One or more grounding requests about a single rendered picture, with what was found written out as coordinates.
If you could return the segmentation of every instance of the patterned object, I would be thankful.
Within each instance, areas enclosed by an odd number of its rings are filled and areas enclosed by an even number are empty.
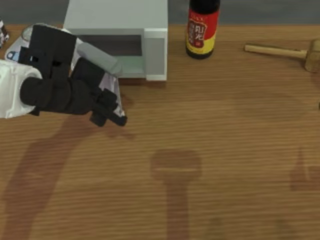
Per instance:
[[[3,44],[9,40],[9,34],[6,30],[5,24],[2,20],[0,20],[0,49]]]

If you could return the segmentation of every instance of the bottle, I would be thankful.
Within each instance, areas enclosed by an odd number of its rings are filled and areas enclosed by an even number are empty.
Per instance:
[[[190,0],[186,53],[194,59],[210,57],[215,48],[220,0]]]

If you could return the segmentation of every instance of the wooden mallet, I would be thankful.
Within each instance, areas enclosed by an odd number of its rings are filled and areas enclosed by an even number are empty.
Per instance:
[[[311,73],[320,71],[320,39],[313,40],[309,50],[287,49],[276,46],[267,46],[247,43],[246,52],[276,55],[305,60],[304,68]]]

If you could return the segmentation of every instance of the mallet head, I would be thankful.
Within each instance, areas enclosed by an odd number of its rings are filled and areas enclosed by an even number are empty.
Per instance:
[[[311,42],[304,67],[311,73],[320,72],[320,39]]]

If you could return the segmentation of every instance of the gray box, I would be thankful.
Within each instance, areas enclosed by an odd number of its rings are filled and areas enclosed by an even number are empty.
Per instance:
[[[122,78],[167,80],[168,0],[70,0],[63,27],[118,58]]]

